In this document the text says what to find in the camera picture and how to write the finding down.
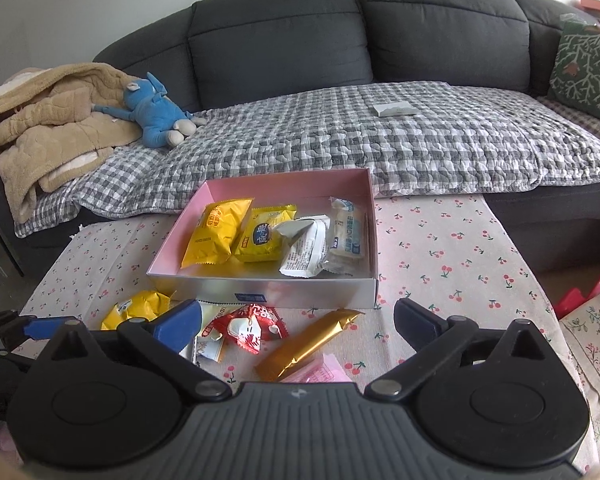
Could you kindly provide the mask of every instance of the sofa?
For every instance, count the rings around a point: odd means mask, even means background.
[[[544,96],[560,40],[553,0],[202,0],[121,38],[94,61],[152,72],[190,112],[312,89],[441,81]],[[534,272],[600,262],[600,183],[487,194]],[[17,238],[0,181],[0,228],[42,277],[77,218]]]

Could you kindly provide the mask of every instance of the red candy wrapper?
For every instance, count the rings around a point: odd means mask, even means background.
[[[289,335],[276,310],[257,303],[218,317],[211,325],[223,337],[234,340],[240,348],[252,354],[260,352],[261,340],[271,341]]]

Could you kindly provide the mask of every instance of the plush toy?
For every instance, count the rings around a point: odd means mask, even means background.
[[[174,148],[202,126],[206,120],[183,112],[171,101],[167,89],[150,72],[146,79],[137,79],[126,85],[124,102],[130,110],[113,106],[92,105],[97,112],[125,121],[135,121],[142,128],[142,142],[148,148]]]

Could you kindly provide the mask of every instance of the pillow with white branch pattern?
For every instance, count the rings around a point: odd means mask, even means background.
[[[600,26],[565,22],[549,97],[600,119]]]

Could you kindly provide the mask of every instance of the open cardboard box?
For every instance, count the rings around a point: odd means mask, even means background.
[[[290,278],[280,274],[279,262],[243,264],[234,257],[226,264],[180,269],[193,229],[211,202],[253,197],[252,207],[295,204],[296,218],[300,218],[328,214],[331,196],[350,200],[365,213],[365,257],[353,277],[322,272],[315,278]],[[373,308],[378,289],[378,240],[369,170],[294,171],[208,180],[184,208],[147,275],[158,291],[175,300],[257,302],[281,308]]]

